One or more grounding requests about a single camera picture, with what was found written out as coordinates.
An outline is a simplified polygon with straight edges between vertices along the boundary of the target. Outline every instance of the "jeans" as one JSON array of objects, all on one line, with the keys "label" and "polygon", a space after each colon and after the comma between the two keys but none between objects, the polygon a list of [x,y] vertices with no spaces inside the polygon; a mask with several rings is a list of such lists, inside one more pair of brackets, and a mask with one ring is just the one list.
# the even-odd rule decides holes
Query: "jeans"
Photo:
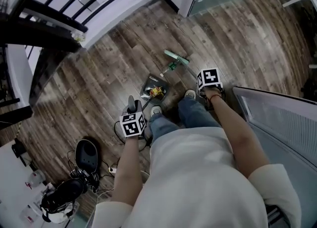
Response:
[{"label": "jeans", "polygon": [[[221,127],[204,106],[191,97],[185,97],[178,103],[178,113],[186,128],[193,127]],[[150,121],[150,129],[154,143],[160,136],[180,129],[162,114],[154,114]]]}]

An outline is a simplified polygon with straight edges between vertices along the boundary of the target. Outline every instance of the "white sneaker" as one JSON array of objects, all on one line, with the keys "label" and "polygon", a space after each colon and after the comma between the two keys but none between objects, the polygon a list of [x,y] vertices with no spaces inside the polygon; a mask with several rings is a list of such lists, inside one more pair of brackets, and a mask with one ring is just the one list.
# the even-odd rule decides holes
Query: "white sneaker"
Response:
[{"label": "white sneaker", "polygon": [[155,114],[162,114],[162,108],[160,106],[153,106],[151,109],[151,117]]},{"label": "white sneaker", "polygon": [[196,99],[196,92],[193,90],[187,90],[184,97],[191,97],[193,99]]}]

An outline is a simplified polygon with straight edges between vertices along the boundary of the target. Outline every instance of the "black cable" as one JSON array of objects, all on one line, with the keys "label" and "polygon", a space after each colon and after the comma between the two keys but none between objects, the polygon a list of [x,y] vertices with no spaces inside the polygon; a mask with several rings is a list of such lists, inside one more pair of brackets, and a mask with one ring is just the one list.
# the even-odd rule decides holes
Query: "black cable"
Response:
[{"label": "black cable", "polygon": [[116,166],[118,167],[118,164],[119,164],[120,158],[121,158],[121,157],[119,157],[119,158],[118,158],[118,161],[117,161],[116,163],[113,163],[113,164],[110,166],[110,169],[111,169],[111,170],[112,170],[112,166],[114,166],[114,165],[116,165]]},{"label": "black cable", "polygon": [[115,131],[115,126],[116,126],[116,124],[117,124],[118,122],[120,122],[120,121],[118,120],[118,121],[115,122],[115,124],[114,124],[114,126],[113,126],[113,131],[114,131],[115,135],[119,138],[119,140],[120,140],[123,144],[125,144],[125,142],[121,140],[121,138],[118,136],[117,132]]},{"label": "black cable", "polygon": [[[85,6],[80,0],[78,0],[80,4],[82,4],[83,6]],[[89,10],[90,12],[92,12],[90,9],[87,8],[87,10]]]},{"label": "black cable", "polygon": [[112,173],[110,173],[110,169],[111,169],[111,167],[109,167],[109,165],[104,161],[104,160],[102,160],[102,162],[104,162],[105,164],[106,164],[106,166],[108,167],[108,172],[109,172],[109,174],[110,175],[107,175],[107,174],[105,174],[104,176],[102,176],[102,177],[100,177],[100,178],[103,178],[103,177],[105,177],[105,176],[109,176],[109,177],[113,177],[114,178],[114,176],[112,175]]},{"label": "black cable", "polygon": [[110,177],[110,178],[114,178],[114,176],[113,176],[112,174],[111,174],[111,175],[105,174],[105,175],[101,176],[99,179],[102,179],[102,178],[105,177],[105,176],[108,176],[108,177]]},{"label": "black cable", "polygon": [[149,100],[147,100],[147,102],[144,104],[144,106],[142,107],[142,111],[148,106],[148,104],[152,101],[154,97],[151,97]]},{"label": "black cable", "polygon": [[139,150],[139,152],[143,151],[145,147],[147,147],[147,145],[148,145],[148,142],[145,143],[144,147],[141,150]]},{"label": "black cable", "polygon": [[69,154],[70,152],[75,152],[75,151],[73,150],[73,151],[69,151],[69,152],[67,152],[68,166],[69,166],[70,170],[72,171],[72,170],[75,170],[75,169],[76,169],[76,167],[75,167],[74,163],[73,163],[73,162],[69,159],[68,154]]}]

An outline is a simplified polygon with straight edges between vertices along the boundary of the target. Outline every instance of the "person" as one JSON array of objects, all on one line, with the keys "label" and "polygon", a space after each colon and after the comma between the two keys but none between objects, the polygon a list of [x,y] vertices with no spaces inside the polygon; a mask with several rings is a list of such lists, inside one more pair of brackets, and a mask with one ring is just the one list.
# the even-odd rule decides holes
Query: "person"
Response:
[{"label": "person", "polygon": [[126,139],[110,202],[96,206],[93,228],[266,228],[276,206],[299,228],[298,196],[283,165],[270,164],[248,124],[214,88],[205,94],[216,122],[188,90],[179,128],[153,107],[150,177],[142,185],[137,137]]}]

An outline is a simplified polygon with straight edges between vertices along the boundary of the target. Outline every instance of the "white t-shirt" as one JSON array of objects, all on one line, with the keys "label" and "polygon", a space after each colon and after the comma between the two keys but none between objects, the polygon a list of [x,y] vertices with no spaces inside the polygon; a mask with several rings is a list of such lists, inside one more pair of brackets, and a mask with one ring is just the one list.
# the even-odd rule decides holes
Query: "white t-shirt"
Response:
[{"label": "white t-shirt", "polygon": [[246,179],[222,128],[160,137],[151,148],[150,171],[134,207],[99,203],[93,228],[266,228],[265,204],[300,227],[299,199],[284,166],[261,167]]}]

